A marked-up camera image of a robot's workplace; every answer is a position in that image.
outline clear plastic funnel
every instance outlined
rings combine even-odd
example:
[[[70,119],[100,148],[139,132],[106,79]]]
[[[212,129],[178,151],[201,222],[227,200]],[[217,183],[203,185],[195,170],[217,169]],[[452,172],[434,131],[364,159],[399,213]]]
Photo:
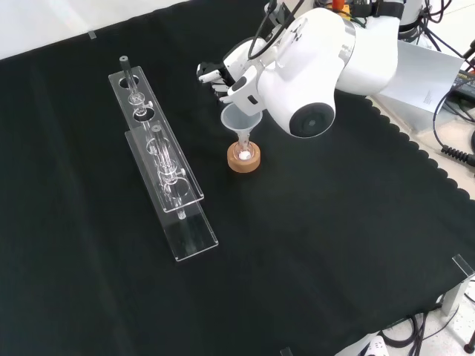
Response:
[[[233,130],[238,137],[238,141],[233,149],[236,159],[247,161],[251,159],[254,154],[254,147],[249,142],[249,135],[251,130],[261,122],[262,111],[260,113],[247,116],[235,104],[229,104],[221,112],[221,122],[229,130]]]

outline black cloth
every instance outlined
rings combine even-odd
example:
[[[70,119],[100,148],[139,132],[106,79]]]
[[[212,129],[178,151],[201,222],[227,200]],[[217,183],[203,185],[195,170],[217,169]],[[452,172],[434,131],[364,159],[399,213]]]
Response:
[[[330,356],[475,266],[475,206],[368,100],[335,95],[317,139],[266,114],[261,167],[195,78],[266,1],[194,0],[0,62],[0,353]],[[220,245],[176,264],[108,74],[142,66]]]

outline white wall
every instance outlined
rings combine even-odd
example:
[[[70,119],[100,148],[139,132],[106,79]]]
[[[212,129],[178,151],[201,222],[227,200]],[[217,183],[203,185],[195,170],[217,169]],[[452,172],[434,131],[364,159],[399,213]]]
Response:
[[[186,0],[0,0],[0,59]]]

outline test tube rack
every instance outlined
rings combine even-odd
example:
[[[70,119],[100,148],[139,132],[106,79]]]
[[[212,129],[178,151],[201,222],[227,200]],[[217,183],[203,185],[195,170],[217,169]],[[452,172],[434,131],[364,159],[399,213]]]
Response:
[[[130,78],[135,82],[132,89]],[[121,70],[109,81],[130,129],[125,137],[175,260],[216,247],[218,241],[200,204],[203,192],[142,68]]]

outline round wooden holder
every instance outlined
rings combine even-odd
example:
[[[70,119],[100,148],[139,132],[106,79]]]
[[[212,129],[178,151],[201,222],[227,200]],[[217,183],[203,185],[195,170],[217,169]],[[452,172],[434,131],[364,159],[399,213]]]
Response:
[[[259,167],[261,163],[261,149],[255,143],[250,143],[254,147],[254,156],[251,159],[248,159],[247,161],[241,161],[240,159],[236,159],[233,153],[233,149],[236,146],[237,142],[229,146],[228,165],[233,171],[238,173],[249,173]]]

